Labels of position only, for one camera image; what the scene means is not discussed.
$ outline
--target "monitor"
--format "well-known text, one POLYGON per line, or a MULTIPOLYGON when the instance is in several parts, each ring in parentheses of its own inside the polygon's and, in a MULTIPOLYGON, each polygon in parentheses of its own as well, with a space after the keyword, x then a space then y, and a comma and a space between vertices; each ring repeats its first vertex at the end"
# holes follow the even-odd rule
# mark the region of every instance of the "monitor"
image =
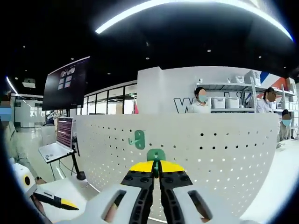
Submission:
POLYGON ((43 111, 74 109, 83 105, 89 58, 72 62, 47 76, 43 111))
POLYGON ((58 118, 56 143, 71 149, 73 118, 58 118))

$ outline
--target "black screen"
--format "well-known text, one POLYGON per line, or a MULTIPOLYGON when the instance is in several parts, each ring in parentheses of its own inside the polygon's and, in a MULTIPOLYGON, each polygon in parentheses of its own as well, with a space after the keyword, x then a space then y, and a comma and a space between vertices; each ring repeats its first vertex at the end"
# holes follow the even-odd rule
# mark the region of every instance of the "black screen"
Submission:
POLYGON ((83 105, 88 58, 68 64, 47 76, 43 111, 83 105))

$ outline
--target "person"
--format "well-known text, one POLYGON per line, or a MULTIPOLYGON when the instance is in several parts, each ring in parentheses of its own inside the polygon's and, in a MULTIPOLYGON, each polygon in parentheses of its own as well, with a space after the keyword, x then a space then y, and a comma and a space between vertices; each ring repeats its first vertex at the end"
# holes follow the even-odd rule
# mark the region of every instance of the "person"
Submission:
POLYGON ((263 94, 263 99, 257 101, 257 113, 273 113, 272 104, 276 99, 276 93, 272 87, 266 89, 263 94))
POLYGON ((282 111, 282 121, 280 122, 280 131, 278 141, 283 141, 291 138, 291 116, 288 110, 282 111))
MULTIPOLYGON (((11 93, 5 92, 1 99, 1 107, 11 107, 10 105, 11 93)), ((45 183, 45 181, 37 176, 36 171, 33 169, 32 165, 28 161, 27 155, 20 145, 20 140, 18 138, 18 133, 15 131, 14 124, 12 121, 1 121, 4 131, 4 144, 8 158, 11 162, 17 162, 23 166, 26 166, 33 177, 36 179, 37 184, 45 183)))
POLYGON ((189 108, 189 113, 211 113, 211 106, 206 102, 206 90, 202 87, 197 87, 194 91, 195 102, 189 108))

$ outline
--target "laptop screen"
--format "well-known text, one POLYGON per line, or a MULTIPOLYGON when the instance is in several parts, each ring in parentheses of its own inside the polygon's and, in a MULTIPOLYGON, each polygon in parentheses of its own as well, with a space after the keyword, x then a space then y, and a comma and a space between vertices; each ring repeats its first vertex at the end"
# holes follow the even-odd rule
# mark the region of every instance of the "laptop screen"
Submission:
POLYGON ((71 149, 71 129, 73 118, 58 118, 56 140, 71 149))

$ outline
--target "ceiling light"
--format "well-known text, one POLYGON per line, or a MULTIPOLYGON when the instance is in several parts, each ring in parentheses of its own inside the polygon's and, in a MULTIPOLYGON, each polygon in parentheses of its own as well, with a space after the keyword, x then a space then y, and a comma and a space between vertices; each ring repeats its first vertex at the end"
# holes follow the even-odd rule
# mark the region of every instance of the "ceiling light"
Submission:
POLYGON ((271 23, 272 25, 274 25, 275 27, 280 29, 285 35, 287 35, 293 41, 293 38, 290 35, 290 33, 278 21, 276 21, 275 19, 273 19, 271 16, 264 13, 263 11, 259 10, 258 8, 250 6, 247 3, 241 2, 239 0, 230 0, 230 1, 227 1, 227 0, 149 0, 147 2, 144 2, 142 4, 134 6, 130 9, 118 14, 117 16, 113 17, 112 19, 108 20, 103 25, 101 25, 99 28, 97 28, 97 30, 95 32, 100 34, 100 33, 104 32, 106 29, 108 29, 109 27, 118 23, 119 21, 121 21, 135 13, 138 13, 142 10, 152 8, 155 6, 159 6, 159 5, 164 5, 167 3, 175 3, 175 2, 187 2, 187 3, 189 3, 189 2, 194 2, 194 3, 216 2, 216 3, 227 4, 227 5, 231 5, 234 7, 242 8, 246 11, 249 11, 253 14, 256 14, 256 15, 262 17, 263 19, 265 19, 266 21, 268 21, 269 23, 271 23))
POLYGON ((13 89, 14 93, 18 96, 19 94, 18 94, 17 90, 15 90, 14 86, 11 84, 11 82, 7 76, 6 76, 6 80, 7 80, 8 84, 10 85, 10 87, 13 89))

